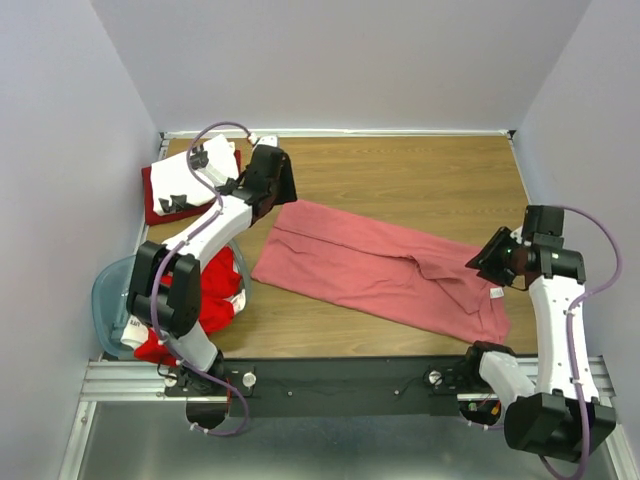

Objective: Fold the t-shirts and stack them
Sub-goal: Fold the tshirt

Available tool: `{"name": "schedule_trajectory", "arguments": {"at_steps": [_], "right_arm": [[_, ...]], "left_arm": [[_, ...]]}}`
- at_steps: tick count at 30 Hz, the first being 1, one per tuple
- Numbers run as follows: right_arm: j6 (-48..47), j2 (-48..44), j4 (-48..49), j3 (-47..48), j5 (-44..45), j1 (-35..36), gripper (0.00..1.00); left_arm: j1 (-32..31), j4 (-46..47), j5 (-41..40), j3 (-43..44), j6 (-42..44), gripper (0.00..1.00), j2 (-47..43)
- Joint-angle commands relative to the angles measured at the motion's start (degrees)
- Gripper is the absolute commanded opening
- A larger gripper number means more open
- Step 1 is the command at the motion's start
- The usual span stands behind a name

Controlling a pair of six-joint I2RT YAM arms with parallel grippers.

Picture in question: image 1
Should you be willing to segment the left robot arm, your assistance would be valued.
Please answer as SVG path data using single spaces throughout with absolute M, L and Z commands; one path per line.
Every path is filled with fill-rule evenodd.
M 214 205 L 190 227 L 161 244 L 137 250 L 126 300 L 127 312 L 150 327 L 184 368 L 201 395 L 225 383 L 223 355 L 200 323 L 204 267 L 240 233 L 275 206 L 297 200 L 289 155 L 278 146 L 253 147 L 248 166 L 220 186 L 199 181 Z

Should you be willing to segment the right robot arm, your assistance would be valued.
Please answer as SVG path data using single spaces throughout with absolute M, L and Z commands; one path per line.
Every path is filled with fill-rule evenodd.
M 509 287 L 518 277 L 531 299 L 536 319 L 537 378 L 530 380 L 506 346 L 475 342 L 460 367 L 469 390 L 489 387 L 501 404 L 507 445 L 584 470 L 595 448 L 616 426 L 593 380 L 585 343 L 583 304 L 610 288 L 616 269 L 603 285 L 586 286 L 583 255 L 564 246 L 563 206 L 529 205 L 517 231 L 500 228 L 467 262 L 478 277 Z

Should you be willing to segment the pink polo shirt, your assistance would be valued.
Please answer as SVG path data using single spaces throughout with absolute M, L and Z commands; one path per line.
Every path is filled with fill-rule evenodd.
M 479 250 L 298 200 L 282 207 L 252 277 L 468 343 L 502 343 L 504 295 L 466 266 Z

